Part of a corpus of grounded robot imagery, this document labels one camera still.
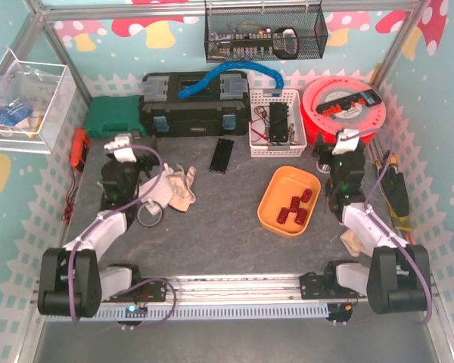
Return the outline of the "white peg base plate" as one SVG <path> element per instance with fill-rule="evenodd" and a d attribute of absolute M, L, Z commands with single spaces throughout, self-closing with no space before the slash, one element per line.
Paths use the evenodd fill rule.
<path fill-rule="evenodd" d="M 155 216 L 169 205 L 173 197 L 173 187 L 168 179 L 169 172 L 163 171 L 159 182 L 153 188 L 155 178 L 145 182 L 139 188 L 140 201 L 146 204 L 148 212 Z"/>

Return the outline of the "white leather work glove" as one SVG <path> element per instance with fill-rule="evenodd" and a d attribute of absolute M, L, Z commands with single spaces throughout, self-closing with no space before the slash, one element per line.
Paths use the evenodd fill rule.
<path fill-rule="evenodd" d="M 187 171 L 179 164 L 176 166 L 178 169 L 166 176 L 173 191 L 169 206 L 181 213 L 186 213 L 190 205 L 196 201 L 196 196 L 191 187 L 197 170 L 194 166 L 190 166 Z"/>

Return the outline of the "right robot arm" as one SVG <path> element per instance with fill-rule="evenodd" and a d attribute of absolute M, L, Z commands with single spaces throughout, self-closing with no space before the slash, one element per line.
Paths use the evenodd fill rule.
<path fill-rule="evenodd" d="M 324 273 L 329 290 L 352 290 L 365 296 L 379 314 L 424 312 L 431 318 L 431 269 L 427 250 L 403 240 L 376 214 L 362 191 L 365 144 L 357 129 L 341 129 L 335 142 L 317 135 L 313 154 L 327 166 L 327 207 L 371 253 L 369 266 L 330 261 Z"/>

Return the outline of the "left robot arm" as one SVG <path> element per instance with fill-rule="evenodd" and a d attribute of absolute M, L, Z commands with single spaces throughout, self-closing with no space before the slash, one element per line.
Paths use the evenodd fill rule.
<path fill-rule="evenodd" d="M 100 304 L 138 289 L 137 265 L 117 263 L 100 269 L 101 257 L 132 226 L 141 199 L 140 175 L 162 159 L 152 146 L 135 144 L 123 133 L 104 145 L 108 161 L 101 169 L 100 209 L 91 224 L 71 242 L 42 256 L 37 309 L 41 315 L 91 318 Z"/>

